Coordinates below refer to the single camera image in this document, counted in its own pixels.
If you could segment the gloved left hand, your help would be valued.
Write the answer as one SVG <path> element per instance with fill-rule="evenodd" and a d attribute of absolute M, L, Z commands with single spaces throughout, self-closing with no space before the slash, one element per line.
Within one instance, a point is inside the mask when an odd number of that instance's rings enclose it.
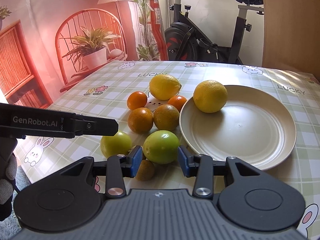
<path fill-rule="evenodd" d="M 1 138 L 1 221 L 5 220 L 12 212 L 12 196 L 16 189 L 17 160 L 14 149 L 17 140 Z"/>

